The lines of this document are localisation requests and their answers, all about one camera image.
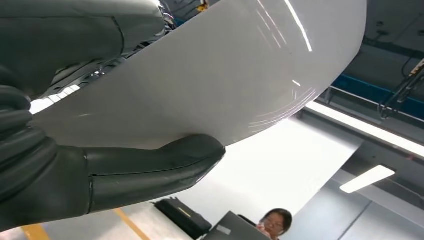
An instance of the laptop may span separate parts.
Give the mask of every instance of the laptop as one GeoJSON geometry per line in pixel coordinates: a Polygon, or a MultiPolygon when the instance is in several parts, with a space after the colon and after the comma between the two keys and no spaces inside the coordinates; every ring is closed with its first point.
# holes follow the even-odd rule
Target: laptop
{"type": "Polygon", "coordinates": [[[247,221],[228,212],[204,240],[270,240],[247,221]]]}

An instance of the black bag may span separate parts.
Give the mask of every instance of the black bag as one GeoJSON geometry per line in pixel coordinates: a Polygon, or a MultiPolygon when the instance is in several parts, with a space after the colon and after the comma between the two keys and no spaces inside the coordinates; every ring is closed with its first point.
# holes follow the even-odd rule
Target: black bag
{"type": "Polygon", "coordinates": [[[209,233],[212,225],[200,214],[194,212],[178,198],[163,199],[154,206],[173,221],[192,239],[198,239],[209,233]]]}

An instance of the cable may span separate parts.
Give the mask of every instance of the cable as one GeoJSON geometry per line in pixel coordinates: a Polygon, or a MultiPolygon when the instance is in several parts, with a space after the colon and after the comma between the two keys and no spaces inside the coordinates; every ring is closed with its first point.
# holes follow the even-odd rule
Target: cable
{"type": "Polygon", "coordinates": [[[191,2],[187,3],[186,5],[184,5],[184,6],[180,7],[180,8],[177,8],[177,9],[173,10],[173,11],[172,11],[172,13],[176,13],[176,12],[178,12],[178,11],[181,11],[181,10],[185,9],[186,7],[188,7],[188,6],[192,5],[192,4],[194,4],[196,1],[198,1],[198,0],[192,0],[191,2]]]}
{"type": "Polygon", "coordinates": [[[412,52],[412,54],[411,54],[411,56],[409,57],[409,59],[403,64],[403,66],[402,66],[402,69],[401,69],[401,71],[402,71],[402,76],[404,77],[404,78],[406,78],[407,76],[408,76],[408,74],[405,74],[405,67],[408,65],[408,63],[412,60],[412,58],[415,56],[415,53],[416,53],[417,51],[413,51],[412,52]]]}

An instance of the ceiling light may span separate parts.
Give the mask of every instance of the ceiling light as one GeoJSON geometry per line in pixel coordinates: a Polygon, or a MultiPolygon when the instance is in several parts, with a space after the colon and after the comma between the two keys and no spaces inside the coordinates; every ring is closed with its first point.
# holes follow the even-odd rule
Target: ceiling light
{"type": "Polygon", "coordinates": [[[424,158],[424,146],[418,143],[405,139],[401,136],[398,136],[384,129],[376,127],[372,124],[348,116],[342,112],[336,111],[316,102],[308,103],[306,105],[306,108],[424,158]]]}
{"type": "Polygon", "coordinates": [[[352,181],[342,185],[340,189],[348,194],[358,191],[366,186],[381,181],[395,174],[395,171],[388,169],[385,166],[378,165],[366,173],[358,176],[352,181]]]}

